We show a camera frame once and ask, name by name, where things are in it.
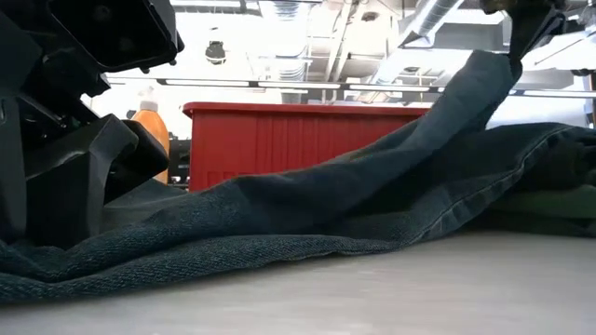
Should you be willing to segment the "green knit shirt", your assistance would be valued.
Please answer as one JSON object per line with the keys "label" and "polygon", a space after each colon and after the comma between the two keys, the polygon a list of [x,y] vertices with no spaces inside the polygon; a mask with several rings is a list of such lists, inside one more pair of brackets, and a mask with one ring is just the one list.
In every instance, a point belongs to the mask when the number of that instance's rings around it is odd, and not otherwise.
{"label": "green knit shirt", "polygon": [[596,220],[596,186],[508,194],[490,208],[545,217]]}

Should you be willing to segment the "red plastic laundry basket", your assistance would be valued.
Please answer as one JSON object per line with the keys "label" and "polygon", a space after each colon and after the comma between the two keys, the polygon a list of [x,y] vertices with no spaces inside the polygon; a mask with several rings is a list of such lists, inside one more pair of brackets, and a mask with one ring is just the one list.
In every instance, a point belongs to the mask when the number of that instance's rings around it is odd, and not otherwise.
{"label": "red plastic laundry basket", "polygon": [[308,168],[366,146],[427,111],[401,106],[188,102],[189,189]]}

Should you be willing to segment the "silver ventilation duct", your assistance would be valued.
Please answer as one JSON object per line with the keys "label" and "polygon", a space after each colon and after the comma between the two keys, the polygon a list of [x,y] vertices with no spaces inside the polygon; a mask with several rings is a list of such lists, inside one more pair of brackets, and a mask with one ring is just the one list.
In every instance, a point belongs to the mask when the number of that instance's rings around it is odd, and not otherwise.
{"label": "silver ventilation duct", "polygon": [[392,83],[404,65],[404,49],[412,43],[423,41],[429,47],[434,45],[434,37],[444,24],[447,16],[456,11],[465,0],[420,0],[415,12],[406,21],[403,32],[398,36],[397,47],[383,60],[369,84],[385,85]]}

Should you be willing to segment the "long ceiling light strip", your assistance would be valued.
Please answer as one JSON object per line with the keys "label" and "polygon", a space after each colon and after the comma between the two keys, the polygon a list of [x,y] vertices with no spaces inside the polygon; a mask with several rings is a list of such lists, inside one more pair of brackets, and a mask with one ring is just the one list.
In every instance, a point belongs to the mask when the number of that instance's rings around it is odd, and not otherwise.
{"label": "long ceiling light strip", "polygon": [[[244,80],[204,80],[204,79],[168,79],[145,77],[108,77],[112,85],[158,84],[161,86],[180,87],[227,87],[227,88],[279,88],[294,90],[354,90],[372,92],[408,92],[441,94],[445,87],[424,87],[411,85],[373,85],[349,83],[320,83],[320,82],[291,82],[291,81],[244,81]],[[556,99],[596,99],[596,91],[576,91],[564,89],[519,89],[512,88],[509,96],[528,98],[556,98]]]}

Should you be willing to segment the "dark teal garment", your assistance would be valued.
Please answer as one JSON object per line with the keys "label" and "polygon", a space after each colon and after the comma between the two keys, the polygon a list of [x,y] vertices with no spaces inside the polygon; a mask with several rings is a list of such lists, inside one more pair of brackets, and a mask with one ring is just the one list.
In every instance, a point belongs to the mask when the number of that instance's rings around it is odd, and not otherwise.
{"label": "dark teal garment", "polygon": [[0,306],[100,297],[277,261],[382,253],[438,239],[490,211],[557,140],[561,123],[488,128],[517,78],[472,53],[422,117],[311,168],[189,193],[148,181],[102,208],[70,248],[0,242]]}

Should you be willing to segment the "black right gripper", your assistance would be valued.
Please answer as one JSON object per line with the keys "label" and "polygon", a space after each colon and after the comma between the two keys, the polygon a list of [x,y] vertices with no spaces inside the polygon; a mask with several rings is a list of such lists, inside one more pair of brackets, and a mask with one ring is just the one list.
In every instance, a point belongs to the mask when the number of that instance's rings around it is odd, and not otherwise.
{"label": "black right gripper", "polygon": [[565,30],[566,0],[479,0],[484,13],[506,11],[511,17],[508,60],[511,74],[522,74],[522,58]]}

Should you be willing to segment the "orange spray bottle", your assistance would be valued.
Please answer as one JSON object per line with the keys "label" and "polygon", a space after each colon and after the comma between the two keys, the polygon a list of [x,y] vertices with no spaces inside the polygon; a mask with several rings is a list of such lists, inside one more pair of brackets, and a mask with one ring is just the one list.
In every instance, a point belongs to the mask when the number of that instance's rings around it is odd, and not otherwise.
{"label": "orange spray bottle", "polygon": [[158,111],[155,89],[149,86],[139,92],[139,108],[131,119],[142,124],[169,154],[169,132]]}

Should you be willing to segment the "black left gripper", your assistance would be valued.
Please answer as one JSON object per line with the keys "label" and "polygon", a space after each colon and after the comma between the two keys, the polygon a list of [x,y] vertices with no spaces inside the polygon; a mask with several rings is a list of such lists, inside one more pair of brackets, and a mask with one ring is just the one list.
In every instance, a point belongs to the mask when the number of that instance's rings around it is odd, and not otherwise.
{"label": "black left gripper", "polygon": [[11,239],[70,248],[99,232],[103,203],[169,166],[141,123],[99,118],[80,102],[107,86],[79,52],[51,24],[47,0],[0,0],[0,92],[16,100],[16,169],[26,194]]}

